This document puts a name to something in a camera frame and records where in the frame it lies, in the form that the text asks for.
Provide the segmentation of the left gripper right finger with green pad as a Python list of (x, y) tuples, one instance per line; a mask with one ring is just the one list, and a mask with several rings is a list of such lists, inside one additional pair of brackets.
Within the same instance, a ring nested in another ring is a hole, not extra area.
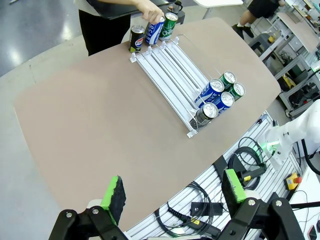
[(251, 229), (261, 230), (267, 240), (304, 239), (287, 199), (278, 197), (267, 203), (248, 197), (233, 169), (224, 170), (221, 189), (230, 215), (222, 240), (243, 240)]

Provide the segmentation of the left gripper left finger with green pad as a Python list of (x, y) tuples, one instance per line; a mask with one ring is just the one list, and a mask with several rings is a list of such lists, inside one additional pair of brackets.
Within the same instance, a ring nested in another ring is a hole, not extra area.
[(100, 204), (78, 213), (73, 209), (62, 210), (53, 226), (50, 240), (126, 240), (118, 227), (126, 194), (123, 180), (113, 176)]

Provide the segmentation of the person's right hand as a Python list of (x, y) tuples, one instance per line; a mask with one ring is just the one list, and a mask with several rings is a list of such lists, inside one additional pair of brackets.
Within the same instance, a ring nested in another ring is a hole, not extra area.
[(150, 0), (143, 0), (140, 4), (142, 18), (151, 24), (157, 24), (164, 16), (164, 12)]

